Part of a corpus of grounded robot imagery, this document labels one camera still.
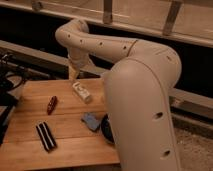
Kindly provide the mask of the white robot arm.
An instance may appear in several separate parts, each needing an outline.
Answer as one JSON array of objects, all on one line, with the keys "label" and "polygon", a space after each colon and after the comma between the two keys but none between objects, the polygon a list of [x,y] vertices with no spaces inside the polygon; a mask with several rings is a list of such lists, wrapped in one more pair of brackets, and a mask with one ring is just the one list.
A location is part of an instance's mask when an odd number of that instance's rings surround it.
[{"label": "white robot arm", "polygon": [[181,171],[169,93],[181,75],[171,47],[135,38],[94,35],[73,19],[56,30],[76,68],[90,54],[114,66],[104,74],[105,104],[122,171]]}]

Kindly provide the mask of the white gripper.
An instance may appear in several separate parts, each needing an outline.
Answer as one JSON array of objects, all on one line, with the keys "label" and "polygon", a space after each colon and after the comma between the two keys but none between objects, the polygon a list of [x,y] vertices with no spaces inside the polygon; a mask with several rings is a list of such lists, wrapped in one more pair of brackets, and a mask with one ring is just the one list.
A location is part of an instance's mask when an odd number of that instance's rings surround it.
[{"label": "white gripper", "polygon": [[71,81],[76,80],[80,69],[86,67],[87,65],[93,66],[94,63],[89,58],[88,55],[83,56],[69,56],[69,79]]}]

